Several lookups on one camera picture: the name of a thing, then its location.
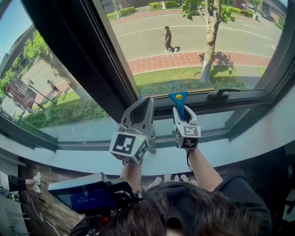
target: yellow button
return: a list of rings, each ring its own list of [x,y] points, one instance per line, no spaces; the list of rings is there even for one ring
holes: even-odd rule
[[[176,95],[176,99],[177,99],[177,100],[181,100],[182,98],[183,98],[183,96],[182,96],[181,94],[177,94],[177,95]]]

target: dark hair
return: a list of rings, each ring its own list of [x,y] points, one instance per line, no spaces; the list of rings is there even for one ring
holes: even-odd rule
[[[198,187],[189,188],[197,209],[191,234],[196,236],[257,236],[260,224],[223,195]],[[100,231],[102,236],[165,236],[171,205],[162,193],[151,192],[152,202],[129,205]]]

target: device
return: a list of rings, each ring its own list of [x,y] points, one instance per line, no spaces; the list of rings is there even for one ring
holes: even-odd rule
[[[196,149],[201,137],[201,127],[197,115],[184,105],[188,92],[171,93],[169,97],[176,103],[173,107],[174,138],[179,148]]]
[[[153,98],[140,99],[129,106],[118,131],[112,135],[110,153],[124,162],[141,164],[146,151],[155,153]]]
[[[78,214],[109,215],[142,200],[123,178],[110,181],[103,173],[51,183],[48,192]]]

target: glass pane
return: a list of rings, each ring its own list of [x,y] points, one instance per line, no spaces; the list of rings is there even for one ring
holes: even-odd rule
[[[113,30],[141,95],[254,89],[276,50],[287,10],[287,0],[263,1],[256,13],[250,1],[225,0],[220,23],[208,25],[218,30],[206,32],[204,1],[93,1],[106,19],[104,8],[106,28]],[[186,3],[196,5],[183,15]]]
[[[198,115],[198,123],[201,127],[201,135],[217,134],[227,131],[225,123],[235,111]],[[155,120],[153,122],[157,139],[173,138],[173,119]]]
[[[2,115],[59,142],[111,139],[117,123],[51,52],[19,0],[7,7],[0,32]]]

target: sneaker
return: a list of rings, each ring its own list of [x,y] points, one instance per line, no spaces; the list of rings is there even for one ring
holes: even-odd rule
[[[36,193],[38,193],[38,194],[41,193],[40,187],[39,187],[37,184],[35,184],[35,185],[33,186],[33,189],[34,189],[34,191],[35,191]]]
[[[37,175],[33,178],[34,180],[36,180],[36,184],[37,185],[41,185],[41,174],[40,172],[37,173]]]

